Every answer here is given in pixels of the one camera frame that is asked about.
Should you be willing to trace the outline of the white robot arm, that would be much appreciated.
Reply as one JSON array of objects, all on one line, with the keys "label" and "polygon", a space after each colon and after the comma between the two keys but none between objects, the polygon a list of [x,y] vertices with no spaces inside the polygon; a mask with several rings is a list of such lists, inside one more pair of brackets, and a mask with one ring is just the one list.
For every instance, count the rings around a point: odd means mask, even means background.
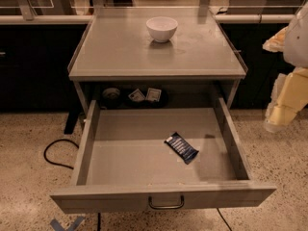
[{"label": "white robot arm", "polygon": [[284,61],[295,68],[288,75],[279,74],[272,88],[264,127],[276,133],[286,128],[308,104],[308,3],[263,48],[282,52]]}]

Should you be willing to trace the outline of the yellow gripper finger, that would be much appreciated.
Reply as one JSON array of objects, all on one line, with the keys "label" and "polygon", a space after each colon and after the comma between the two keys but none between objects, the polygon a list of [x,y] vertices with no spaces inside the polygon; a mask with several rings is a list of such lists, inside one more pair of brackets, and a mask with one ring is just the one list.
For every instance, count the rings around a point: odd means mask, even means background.
[{"label": "yellow gripper finger", "polygon": [[279,74],[270,98],[264,127],[276,133],[286,128],[308,104],[308,69],[295,68],[288,75]]},{"label": "yellow gripper finger", "polygon": [[283,52],[285,46],[285,36],[287,32],[287,27],[284,27],[274,36],[267,39],[263,44],[263,49],[269,52]]}]

